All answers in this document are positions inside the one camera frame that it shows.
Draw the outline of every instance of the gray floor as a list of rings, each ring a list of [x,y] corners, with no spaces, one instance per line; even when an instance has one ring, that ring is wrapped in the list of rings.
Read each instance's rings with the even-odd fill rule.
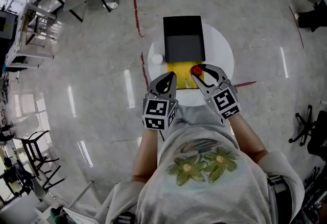
[[[302,48],[289,9],[312,10],[307,0],[137,0],[142,38],[133,0],[119,2],[108,13],[100,0],[90,0],[83,23],[59,11],[51,26],[58,40],[42,40],[54,60],[23,71],[20,83],[11,84],[10,119],[16,123],[32,112],[39,120],[33,129],[18,123],[17,135],[51,129],[48,143],[66,178],[52,193],[71,200],[94,180],[95,196],[102,201],[114,183],[129,179],[143,130],[140,105],[146,84],[141,53],[146,60],[164,16],[201,15],[203,22],[221,32],[235,59],[232,82],[256,81],[240,87],[238,97],[243,116],[267,149],[282,150],[303,180],[313,166],[323,165],[306,147],[288,143],[298,131],[294,114],[305,113],[311,104],[316,116],[324,108],[320,100],[327,99],[327,28],[301,30]]]

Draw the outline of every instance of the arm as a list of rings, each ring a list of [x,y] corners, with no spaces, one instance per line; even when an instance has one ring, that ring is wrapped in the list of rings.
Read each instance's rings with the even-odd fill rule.
[[[157,130],[145,129],[133,167],[132,181],[147,183],[157,170]]]
[[[229,118],[229,122],[240,146],[240,150],[255,163],[258,163],[262,157],[268,154],[258,135],[239,113]]]

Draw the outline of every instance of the table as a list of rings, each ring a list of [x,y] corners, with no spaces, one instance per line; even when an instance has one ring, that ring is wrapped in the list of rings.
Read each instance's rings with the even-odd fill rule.
[[[53,59],[52,54],[42,54],[38,51],[22,51],[23,45],[23,35],[24,35],[24,27],[28,25],[28,11],[36,11],[37,13],[41,13],[44,16],[47,16],[51,19],[55,19],[56,16],[48,13],[45,10],[38,8],[37,6],[27,3],[23,10],[19,13],[18,20],[17,20],[17,28],[15,33],[15,40],[13,45],[10,47],[8,53],[6,54],[5,58],[5,65],[6,67],[15,67],[15,68],[38,68],[38,65],[30,65],[25,63],[12,63],[17,56],[28,56],[28,57],[37,57],[37,58],[46,58],[46,59]]]
[[[221,33],[208,24],[202,23],[202,30],[205,50],[204,63],[222,68],[227,77],[231,79],[234,71],[234,57],[227,40]],[[167,72],[166,62],[162,62],[161,64],[153,63],[152,57],[155,54],[165,56],[165,38],[163,34],[151,44],[148,54],[148,71],[152,81]],[[209,85],[216,83],[215,79],[207,73],[204,73],[204,81]],[[200,89],[177,90],[176,99],[180,105],[185,106],[200,106],[205,104]]]

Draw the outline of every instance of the white round table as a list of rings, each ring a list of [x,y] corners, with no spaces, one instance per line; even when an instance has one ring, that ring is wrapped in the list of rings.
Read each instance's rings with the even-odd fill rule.
[[[204,63],[222,68],[227,77],[231,79],[234,71],[234,57],[227,40],[215,28],[205,23],[202,23],[202,30],[205,50]],[[161,64],[153,63],[152,57],[155,54],[161,54],[163,56],[163,62]],[[148,54],[148,70],[152,81],[167,72],[164,35],[157,38],[151,44]],[[216,82],[206,72],[204,73],[204,81],[208,85]],[[180,105],[185,106],[200,106],[205,104],[200,89],[177,90],[176,99]]]

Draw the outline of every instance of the white t-shirt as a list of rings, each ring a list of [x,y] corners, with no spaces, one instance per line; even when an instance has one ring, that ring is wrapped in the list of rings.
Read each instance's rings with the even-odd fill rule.
[[[106,223],[129,211],[137,223],[146,224],[274,224],[277,207],[267,183],[274,175],[290,187],[293,218],[305,192],[282,153],[269,153],[256,164],[224,128],[190,126],[165,141],[158,169],[146,184],[115,186]]]

